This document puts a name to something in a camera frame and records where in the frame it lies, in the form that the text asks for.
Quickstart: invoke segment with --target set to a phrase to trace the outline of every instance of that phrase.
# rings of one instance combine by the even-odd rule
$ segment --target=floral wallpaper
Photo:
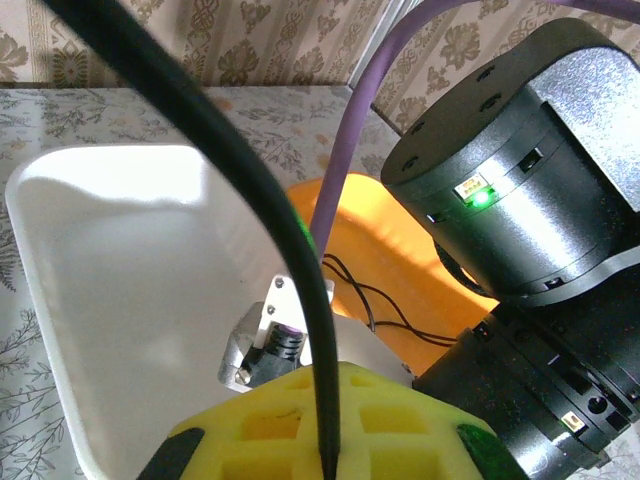
[[[481,0],[443,13],[411,39],[378,91],[377,110],[407,130],[470,72],[561,17],[582,18],[640,61],[637,25],[541,1]]]
[[[204,85],[345,84],[389,0],[120,0]],[[0,1],[0,83],[120,86],[40,0]]]

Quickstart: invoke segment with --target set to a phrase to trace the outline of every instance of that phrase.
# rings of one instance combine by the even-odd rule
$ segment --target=purple cable
[[[322,187],[311,219],[311,234],[320,258],[329,241],[353,152],[376,93],[393,61],[411,37],[437,15],[476,0],[424,0],[393,27],[367,64],[344,111]],[[640,3],[634,0],[551,0],[640,24]]]

